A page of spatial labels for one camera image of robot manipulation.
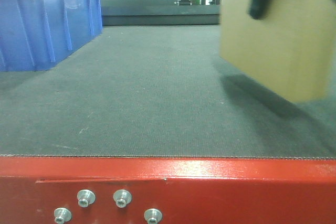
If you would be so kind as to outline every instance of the gray conveyor belt surface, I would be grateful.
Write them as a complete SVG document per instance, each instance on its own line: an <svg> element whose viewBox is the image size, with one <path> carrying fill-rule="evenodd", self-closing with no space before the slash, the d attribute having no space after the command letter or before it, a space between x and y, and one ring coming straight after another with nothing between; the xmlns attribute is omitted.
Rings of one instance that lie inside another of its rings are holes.
<svg viewBox="0 0 336 224"><path fill-rule="evenodd" d="M292 104L220 58L219 38L105 27L49 71L1 72L0 154L336 158L335 74L326 99Z"/></svg>

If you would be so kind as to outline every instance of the metal bolt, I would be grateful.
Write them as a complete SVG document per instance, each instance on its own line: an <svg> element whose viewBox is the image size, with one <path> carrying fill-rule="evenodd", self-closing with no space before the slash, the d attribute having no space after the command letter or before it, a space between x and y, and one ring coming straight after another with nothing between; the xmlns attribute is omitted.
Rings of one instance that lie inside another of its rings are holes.
<svg viewBox="0 0 336 224"><path fill-rule="evenodd" d="M65 222L71 220L72 214L66 208L57 208L54 211L54 216L56 224L64 224Z"/></svg>
<svg viewBox="0 0 336 224"><path fill-rule="evenodd" d="M162 220L162 213L155 208L146 210L143 216L148 224L158 224Z"/></svg>
<svg viewBox="0 0 336 224"><path fill-rule="evenodd" d="M113 199L117 204L117 207L124 208L132 201L132 195L129 191L122 189L113 194Z"/></svg>
<svg viewBox="0 0 336 224"><path fill-rule="evenodd" d="M95 194L90 190L81 190L77 193L78 205L88 207L96 200Z"/></svg>

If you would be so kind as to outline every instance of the blue container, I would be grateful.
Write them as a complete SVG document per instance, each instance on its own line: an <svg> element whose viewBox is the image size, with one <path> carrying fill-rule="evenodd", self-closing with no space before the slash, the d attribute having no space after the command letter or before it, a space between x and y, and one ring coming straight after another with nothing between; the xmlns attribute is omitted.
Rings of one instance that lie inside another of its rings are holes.
<svg viewBox="0 0 336 224"><path fill-rule="evenodd" d="M0 0L0 71L48 70L101 32L99 0Z"/></svg>

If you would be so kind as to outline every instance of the blue plastic crate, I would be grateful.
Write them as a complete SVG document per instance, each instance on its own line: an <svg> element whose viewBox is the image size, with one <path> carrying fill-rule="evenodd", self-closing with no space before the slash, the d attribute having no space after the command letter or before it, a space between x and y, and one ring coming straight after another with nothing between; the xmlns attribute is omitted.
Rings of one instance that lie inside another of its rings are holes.
<svg viewBox="0 0 336 224"><path fill-rule="evenodd" d="M0 0L0 71L48 70L101 32L100 0Z"/></svg>

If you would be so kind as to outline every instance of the cardboard box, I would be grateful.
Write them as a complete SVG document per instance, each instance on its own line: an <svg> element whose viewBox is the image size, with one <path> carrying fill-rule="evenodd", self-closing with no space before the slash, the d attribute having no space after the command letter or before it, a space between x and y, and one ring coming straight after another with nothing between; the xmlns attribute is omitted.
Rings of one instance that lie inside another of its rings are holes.
<svg viewBox="0 0 336 224"><path fill-rule="evenodd" d="M332 0L271 0L266 17L251 0L223 0L221 56L291 102L327 95L336 38Z"/></svg>

